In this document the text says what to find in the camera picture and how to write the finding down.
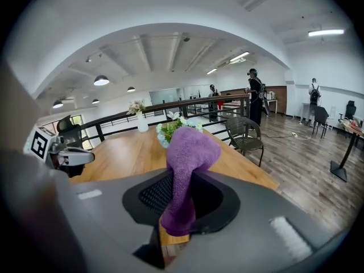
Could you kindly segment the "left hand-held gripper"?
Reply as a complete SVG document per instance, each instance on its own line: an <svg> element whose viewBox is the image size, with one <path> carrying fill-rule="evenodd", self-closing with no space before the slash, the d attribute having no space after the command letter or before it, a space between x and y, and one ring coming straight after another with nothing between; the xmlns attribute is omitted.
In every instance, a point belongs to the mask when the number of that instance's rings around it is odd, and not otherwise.
<svg viewBox="0 0 364 273"><path fill-rule="evenodd" d="M62 136L41 126L34 126L30 132L24 153L36 157L49 168L61 168L69 178L81 175L85 164L95 160L94 153L78 147L66 147Z"/></svg>

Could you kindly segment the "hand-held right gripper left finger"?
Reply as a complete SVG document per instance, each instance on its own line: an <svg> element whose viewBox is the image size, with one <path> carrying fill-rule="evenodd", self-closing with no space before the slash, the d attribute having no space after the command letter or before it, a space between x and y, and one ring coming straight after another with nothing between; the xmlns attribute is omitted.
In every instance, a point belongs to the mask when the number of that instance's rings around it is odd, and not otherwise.
<svg viewBox="0 0 364 273"><path fill-rule="evenodd" d="M159 218L171 198L172 172L74 184L91 273L172 273L163 258Z"/></svg>

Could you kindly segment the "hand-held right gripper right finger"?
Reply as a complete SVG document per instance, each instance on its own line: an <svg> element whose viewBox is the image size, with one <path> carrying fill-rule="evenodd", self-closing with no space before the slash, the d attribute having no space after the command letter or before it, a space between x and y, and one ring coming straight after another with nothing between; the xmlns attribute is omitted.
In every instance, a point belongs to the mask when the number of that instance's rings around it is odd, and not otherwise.
<svg viewBox="0 0 364 273"><path fill-rule="evenodd" d="M208 176L233 188L241 207L222 230L192 237L176 260L176 273L313 273L338 249L338 236L272 189L214 172ZM294 237L270 224L276 217L285 217L310 245L305 260L288 248Z"/></svg>

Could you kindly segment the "purple cloth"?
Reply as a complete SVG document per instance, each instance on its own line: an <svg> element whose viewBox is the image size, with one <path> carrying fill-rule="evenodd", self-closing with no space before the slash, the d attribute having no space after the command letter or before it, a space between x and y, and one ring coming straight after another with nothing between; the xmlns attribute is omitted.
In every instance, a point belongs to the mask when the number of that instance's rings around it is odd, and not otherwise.
<svg viewBox="0 0 364 273"><path fill-rule="evenodd" d="M161 226L174 237L190 233L196 219L191 196L195 170L208 170L220 157L221 146L192 127L179 127L167 148L167 168L173 172L172 199L161 217Z"/></svg>

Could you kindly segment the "small white flower pot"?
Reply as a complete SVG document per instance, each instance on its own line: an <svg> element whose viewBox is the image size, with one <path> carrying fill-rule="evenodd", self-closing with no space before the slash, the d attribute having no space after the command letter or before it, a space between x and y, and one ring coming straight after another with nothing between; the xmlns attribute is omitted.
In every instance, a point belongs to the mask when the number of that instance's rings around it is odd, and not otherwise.
<svg viewBox="0 0 364 273"><path fill-rule="evenodd" d="M163 148L168 148L174 132L180 127L191 127L201 133L203 132L200 122L196 123L191 119L187 119L180 115L179 112L173 113L169 111L167 113L167 119L170 119L171 122L165 124L159 123L156 127L157 138Z"/></svg>

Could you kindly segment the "black mesh office chair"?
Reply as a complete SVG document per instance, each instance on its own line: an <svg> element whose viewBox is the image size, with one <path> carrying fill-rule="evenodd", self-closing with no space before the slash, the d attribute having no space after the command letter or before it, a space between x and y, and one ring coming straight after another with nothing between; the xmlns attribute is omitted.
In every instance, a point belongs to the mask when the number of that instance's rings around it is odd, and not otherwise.
<svg viewBox="0 0 364 273"><path fill-rule="evenodd" d="M81 126L71 122L71 116L68 115L57 123L59 136L64 138L66 146L82 148Z"/></svg>

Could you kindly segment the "white vase with pink flowers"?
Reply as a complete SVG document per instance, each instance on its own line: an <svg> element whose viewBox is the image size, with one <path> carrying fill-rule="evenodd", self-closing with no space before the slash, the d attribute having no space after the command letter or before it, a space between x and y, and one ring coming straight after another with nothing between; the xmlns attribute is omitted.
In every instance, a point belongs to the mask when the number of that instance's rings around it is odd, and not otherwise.
<svg viewBox="0 0 364 273"><path fill-rule="evenodd" d="M143 115L143 112L145 111L146 107L143 100L136 100L129 104L129 109L127 114L133 115L135 114L137 117L137 128L140 133L145 133L148 130L148 124L146 122L146 119Z"/></svg>

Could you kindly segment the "brown wicker chair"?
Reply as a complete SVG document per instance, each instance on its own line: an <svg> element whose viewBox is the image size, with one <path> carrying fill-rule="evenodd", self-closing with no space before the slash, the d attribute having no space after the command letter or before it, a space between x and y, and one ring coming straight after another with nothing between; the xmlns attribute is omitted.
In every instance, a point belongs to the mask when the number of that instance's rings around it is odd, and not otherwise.
<svg viewBox="0 0 364 273"><path fill-rule="evenodd" d="M230 139L229 145L240 150L243 156L247 151L262 150L258 164L260 167L264 154L260 127L246 117L229 118L225 126Z"/></svg>

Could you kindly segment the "dark metal railing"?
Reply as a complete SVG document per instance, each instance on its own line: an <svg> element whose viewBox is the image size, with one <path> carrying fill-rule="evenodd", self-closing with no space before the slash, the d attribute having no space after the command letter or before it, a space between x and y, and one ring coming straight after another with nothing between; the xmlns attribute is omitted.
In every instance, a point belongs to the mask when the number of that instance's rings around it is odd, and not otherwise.
<svg viewBox="0 0 364 273"><path fill-rule="evenodd" d="M225 103L218 107L218 120L212 122L209 119L209 102L224 101ZM167 119L167 113L179 112L180 115L198 123L202 122L202 127L221 125L222 127L212 132L213 135L226 132L225 124L229 118L250 117L250 99L246 94L224 95L217 97L204 97L189 100L162 103L158 105L147 106L143 115L149 127L156 126L159 123L165 124L171 122ZM124 133L137 129L137 117L135 114L128 115L128 111L123 111L114 115L108 115L95 119L81 125L81 134L90 132L90 135L82 137L82 142L97 140L97 143L103 142L107 137L115 134Z"/></svg>

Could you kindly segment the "black four-legged chair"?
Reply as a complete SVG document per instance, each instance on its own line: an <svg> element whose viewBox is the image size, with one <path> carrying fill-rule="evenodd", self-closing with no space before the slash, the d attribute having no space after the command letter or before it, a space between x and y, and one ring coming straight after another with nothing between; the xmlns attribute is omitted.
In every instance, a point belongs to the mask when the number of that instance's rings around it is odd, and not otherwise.
<svg viewBox="0 0 364 273"><path fill-rule="evenodd" d="M319 126L322 126L321 138L323 138L326 134L328 128L328 120L329 114L326 109L321 106L315 107L314 121L313 121L313 131L318 132Z"/></svg>

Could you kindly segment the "black high-back office chair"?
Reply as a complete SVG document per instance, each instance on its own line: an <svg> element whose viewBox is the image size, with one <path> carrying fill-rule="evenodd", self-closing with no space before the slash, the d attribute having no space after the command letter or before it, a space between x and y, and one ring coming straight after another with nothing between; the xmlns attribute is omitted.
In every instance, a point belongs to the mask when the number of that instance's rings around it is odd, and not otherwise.
<svg viewBox="0 0 364 273"><path fill-rule="evenodd" d="M345 114L340 113L339 122L343 120L352 121L353 117L356 112L356 106L354 101L348 101L348 104L346 105Z"/></svg>

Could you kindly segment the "wooden table with black pedestal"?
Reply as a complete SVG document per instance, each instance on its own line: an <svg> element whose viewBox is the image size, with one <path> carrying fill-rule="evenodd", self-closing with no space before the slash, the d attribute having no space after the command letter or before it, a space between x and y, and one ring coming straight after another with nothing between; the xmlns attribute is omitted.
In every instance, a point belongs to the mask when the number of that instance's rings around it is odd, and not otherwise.
<svg viewBox="0 0 364 273"><path fill-rule="evenodd" d="M342 120L341 124L344 126L345 130L351 132L350 143L348 145L348 148L347 148L340 164L338 164L334 161L330 162L330 173L332 173L334 176L338 177L342 181L347 182L348 177L347 177L347 172L346 172L346 169L344 168L344 165L351 153L355 140L359 137L364 137L364 133L362 131L362 128L359 126L359 124L356 121L354 121L352 123L348 119L346 119L346 120Z"/></svg>

